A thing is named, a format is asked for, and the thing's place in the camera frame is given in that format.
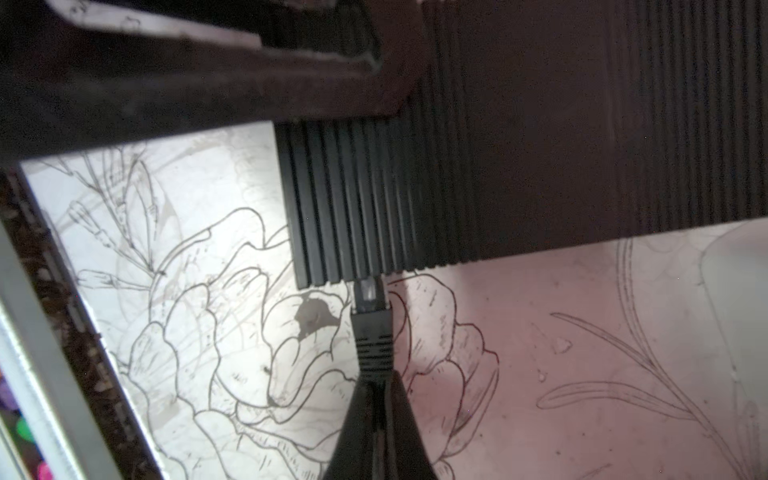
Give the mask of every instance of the colorful object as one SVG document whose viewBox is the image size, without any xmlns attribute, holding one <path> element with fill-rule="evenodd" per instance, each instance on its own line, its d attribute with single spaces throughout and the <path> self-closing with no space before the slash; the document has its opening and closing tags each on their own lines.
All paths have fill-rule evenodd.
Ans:
<svg viewBox="0 0 768 480">
<path fill-rule="evenodd" d="M 32 432 L 24 417 L 21 417 L 18 422 L 16 422 L 16 433 L 27 442 L 35 443 L 35 438 L 32 436 Z"/>
<path fill-rule="evenodd" d="M 13 398 L 11 387 L 5 379 L 0 379 L 0 407 L 6 410 L 18 410 L 18 403 Z"/>
<path fill-rule="evenodd" d="M 40 465 L 38 465 L 38 480 L 53 480 L 51 469 L 45 462 L 40 462 Z"/>
</svg>

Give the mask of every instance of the purple object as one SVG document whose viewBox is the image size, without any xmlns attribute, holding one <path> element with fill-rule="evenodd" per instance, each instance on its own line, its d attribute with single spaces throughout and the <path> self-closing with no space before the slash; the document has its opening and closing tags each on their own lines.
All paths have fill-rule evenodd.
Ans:
<svg viewBox="0 0 768 480">
<path fill-rule="evenodd" d="M 18 410 L 18 404 L 13 398 L 11 387 L 5 379 L 0 379 L 0 406 L 6 410 Z"/>
</svg>

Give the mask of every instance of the white surface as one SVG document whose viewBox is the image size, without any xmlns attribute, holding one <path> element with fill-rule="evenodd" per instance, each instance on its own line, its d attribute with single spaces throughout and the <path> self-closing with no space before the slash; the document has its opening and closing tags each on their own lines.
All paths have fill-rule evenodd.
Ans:
<svg viewBox="0 0 768 480">
<path fill-rule="evenodd" d="M 294 291 L 271 126 L 88 156 L 94 177 L 82 156 L 25 170 L 166 476 L 318 478 L 356 377 L 350 300 Z M 440 477 L 764 478 L 756 331 L 732 300 L 718 326 L 700 267 L 736 227 L 394 280 L 396 365 Z"/>
</svg>

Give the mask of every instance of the branch drawing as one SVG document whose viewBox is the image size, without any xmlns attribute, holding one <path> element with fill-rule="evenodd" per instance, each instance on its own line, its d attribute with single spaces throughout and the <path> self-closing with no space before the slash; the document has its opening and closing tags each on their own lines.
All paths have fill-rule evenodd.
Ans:
<svg viewBox="0 0 768 480">
<path fill-rule="evenodd" d="M 756 425 L 756 413 L 754 412 L 756 407 L 754 404 L 751 404 L 752 407 L 749 407 L 750 404 L 748 403 L 744 413 L 740 415 L 740 423 L 743 423 L 743 427 L 741 425 L 739 427 L 746 430 L 744 436 L 748 440 L 745 446 L 740 445 L 739 453 L 741 455 L 739 457 L 715 428 L 707 415 L 667 374 L 667 371 L 660 364 L 650 347 L 635 308 L 632 247 L 632 239 L 622 239 L 617 242 L 616 272 L 623 318 L 636 346 L 627 344 L 585 319 L 559 312 L 551 313 L 551 316 L 575 325 L 621 351 L 653 375 L 671 393 L 675 401 L 672 403 L 666 402 L 648 392 L 623 383 L 580 382 L 559 386 L 547 392 L 537 401 L 537 407 L 540 409 L 555 409 L 589 399 L 615 399 L 672 419 L 695 421 L 705 431 L 707 437 L 711 438 L 715 443 L 739 480 L 758 480 L 763 478 L 759 469 L 756 470 L 752 466 L 755 464 L 759 465 L 760 454 L 759 443 L 757 443 L 759 438 L 757 438 L 758 427 Z"/>
<path fill-rule="evenodd" d="M 182 236 L 150 162 L 145 147 L 45 161 L 88 194 L 68 209 L 80 234 L 118 258 L 74 272 L 84 300 L 141 306 L 122 318 L 94 309 L 94 321 L 115 326 L 104 341 L 161 469 L 184 480 L 322 478 L 358 376 L 348 288 L 296 291 L 286 228 L 267 231 L 253 208 Z M 449 460 L 474 438 L 498 356 L 434 276 L 388 290 L 396 368 L 435 471 L 453 480 Z"/>
</svg>

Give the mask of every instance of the green object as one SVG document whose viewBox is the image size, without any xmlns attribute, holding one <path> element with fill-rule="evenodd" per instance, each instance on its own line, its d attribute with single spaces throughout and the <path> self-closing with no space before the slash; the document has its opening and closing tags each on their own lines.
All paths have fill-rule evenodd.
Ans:
<svg viewBox="0 0 768 480">
<path fill-rule="evenodd" d="M 27 421 L 24 420 L 24 417 L 21 417 L 18 422 L 16 422 L 16 433 L 27 442 L 35 443 L 35 437 L 32 436 L 32 432 L 29 430 L 29 425 L 27 425 Z"/>
</svg>

